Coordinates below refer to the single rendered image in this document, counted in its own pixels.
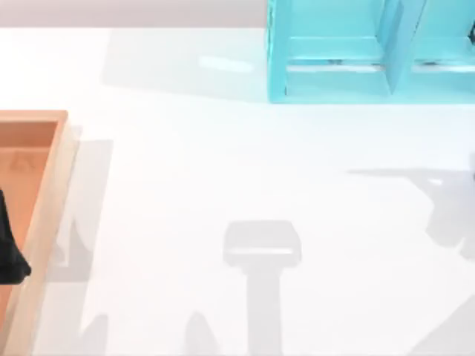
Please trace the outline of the shallow salmon-coloured box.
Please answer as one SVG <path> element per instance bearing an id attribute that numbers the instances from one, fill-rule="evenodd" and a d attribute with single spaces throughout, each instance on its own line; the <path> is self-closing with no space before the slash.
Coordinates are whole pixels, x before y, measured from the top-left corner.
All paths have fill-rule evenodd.
<path id="1" fill-rule="evenodd" d="M 0 189 L 32 268 L 23 283 L 0 286 L 0 356 L 31 356 L 76 151 L 67 111 L 0 110 Z"/>

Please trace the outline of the light blue rack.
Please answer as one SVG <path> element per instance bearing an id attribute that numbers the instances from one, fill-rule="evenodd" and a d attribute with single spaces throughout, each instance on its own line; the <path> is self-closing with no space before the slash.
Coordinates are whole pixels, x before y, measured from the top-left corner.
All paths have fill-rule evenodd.
<path id="1" fill-rule="evenodd" d="M 268 0 L 274 103 L 475 105 L 475 0 Z"/>

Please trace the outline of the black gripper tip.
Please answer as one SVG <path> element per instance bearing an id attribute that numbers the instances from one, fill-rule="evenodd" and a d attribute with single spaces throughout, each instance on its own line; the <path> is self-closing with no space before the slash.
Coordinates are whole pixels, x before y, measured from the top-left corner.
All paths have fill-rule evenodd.
<path id="1" fill-rule="evenodd" d="M 0 189 L 0 285 L 19 285 L 32 269 L 13 236 L 3 190 Z"/>

